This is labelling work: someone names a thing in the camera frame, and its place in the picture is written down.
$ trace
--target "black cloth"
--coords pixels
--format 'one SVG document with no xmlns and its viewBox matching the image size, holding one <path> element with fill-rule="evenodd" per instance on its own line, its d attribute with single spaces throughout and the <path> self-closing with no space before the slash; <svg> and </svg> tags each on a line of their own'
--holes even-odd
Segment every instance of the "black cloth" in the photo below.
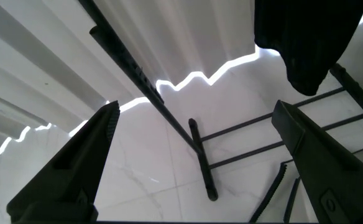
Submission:
<svg viewBox="0 0 363 224">
<path fill-rule="evenodd" d="M 255 0 L 255 43 L 278 51 L 288 81 L 316 94 L 338 61 L 363 13 L 363 0 Z"/>
</svg>

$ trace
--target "floor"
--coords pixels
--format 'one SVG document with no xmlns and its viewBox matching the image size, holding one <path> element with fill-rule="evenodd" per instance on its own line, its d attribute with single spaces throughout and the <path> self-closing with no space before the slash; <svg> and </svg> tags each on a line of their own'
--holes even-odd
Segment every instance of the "floor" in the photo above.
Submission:
<svg viewBox="0 0 363 224">
<path fill-rule="evenodd" d="M 350 68 L 352 58 L 341 61 L 354 71 L 352 75 L 363 74 L 363 61 Z M 319 93 L 339 87 L 328 75 Z M 287 82 L 279 57 L 232 68 L 213 86 L 195 78 L 180 91 L 164 86 L 161 94 L 187 131 L 188 119 L 197 120 L 202 136 L 269 113 L 278 99 L 288 103 L 307 99 Z M 300 109 L 320 126 L 363 113 L 346 92 Z M 328 133 L 350 151 L 363 148 L 363 119 Z M 0 155 L 0 223 L 9 223 L 6 204 L 10 199 L 69 138 L 68 133 L 52 126 L 31 130 L 24 141 L 9 143 Z M 209 140 L 204 147 L 212 164 L 279 140 L 266 119 Z M 278 147 L 214 169 L 219 199 L 211 202 L 193 150 L 150 103 L 139 104 L 123 112 L 118 122 L 95 201 L 99 220 L 246 222 L 277 175 L 280 162 L 289 159 L 285 147 Z M 260 222 L 282 221 L 296 177 L 291 164 Z M 291 221 L 313 220 L 307 211 L 297 211 Z"/>
</svg>

